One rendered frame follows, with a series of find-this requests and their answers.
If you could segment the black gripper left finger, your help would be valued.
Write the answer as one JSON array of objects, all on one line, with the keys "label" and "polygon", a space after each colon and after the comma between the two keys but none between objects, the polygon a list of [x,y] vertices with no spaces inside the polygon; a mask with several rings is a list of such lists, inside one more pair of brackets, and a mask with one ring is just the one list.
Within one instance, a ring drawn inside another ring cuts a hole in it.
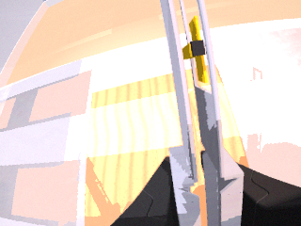
[{"label": "black gripper left finger", "polygon": [[172,181],[170,155],[166,155],[147,184],[110,226],[180,226]]}]

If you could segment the light wooden board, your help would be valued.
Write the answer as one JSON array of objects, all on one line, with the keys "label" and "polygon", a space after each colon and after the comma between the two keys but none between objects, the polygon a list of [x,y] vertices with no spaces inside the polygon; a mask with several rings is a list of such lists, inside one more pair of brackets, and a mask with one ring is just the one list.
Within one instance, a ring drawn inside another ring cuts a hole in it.
[{"label": "light wooden board", "polygon": [[[200,165],[195,88],[191,69],[185,71],[191,101],[197,177],[191,192],[199,195],[200,225],[207,226],[206,189]],[[217,72],[221,105],[222,143],[234,162],[249,169],[233,117],[232,106]],[[110,226],[161,165],[170,147],[183,146],[173,73],[152,76],[91,92],[87,137],[84,226]]]}]

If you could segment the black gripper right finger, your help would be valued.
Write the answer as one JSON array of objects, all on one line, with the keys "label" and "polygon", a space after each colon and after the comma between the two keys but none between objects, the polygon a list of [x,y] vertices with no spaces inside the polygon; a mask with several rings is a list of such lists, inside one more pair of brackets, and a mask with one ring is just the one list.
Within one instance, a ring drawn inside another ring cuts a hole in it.
[{"label": "black gripper right finger", "polygon": [[301,226],[300,186],[237,166],[245,173],[241,226]]}]

